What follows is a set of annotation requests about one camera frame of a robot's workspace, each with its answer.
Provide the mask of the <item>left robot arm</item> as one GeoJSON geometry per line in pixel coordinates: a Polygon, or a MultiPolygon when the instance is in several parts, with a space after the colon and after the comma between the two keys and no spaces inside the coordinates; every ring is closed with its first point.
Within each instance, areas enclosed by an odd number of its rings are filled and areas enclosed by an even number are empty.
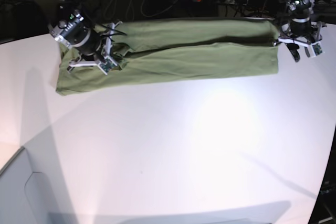
{"type": "Polygon", "coordinates": [[[284,9],[277,18],[279,37],[275,45],[285,44],[295,62],[301,59],[301,47],[308,58],[323,54],[321,30],[326,24],[312,19],[315,0],[283,1],[284,9]]]}

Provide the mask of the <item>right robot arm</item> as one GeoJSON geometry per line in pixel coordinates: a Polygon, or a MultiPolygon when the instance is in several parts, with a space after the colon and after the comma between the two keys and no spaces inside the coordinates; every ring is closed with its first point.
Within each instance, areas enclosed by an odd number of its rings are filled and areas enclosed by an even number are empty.
{"type": "Polygon", "coordinates": [[[49,25],[49,32],[57,43],[78,53],[69,62],[68,72],[79,67],[97,67],[107,75],[121,67],[121,61],[113,57],[112,36],[125,33],[116,30],[115,23],[95,22],[83,3],[84,0],[58,0],[56,20],[49,25]]]}

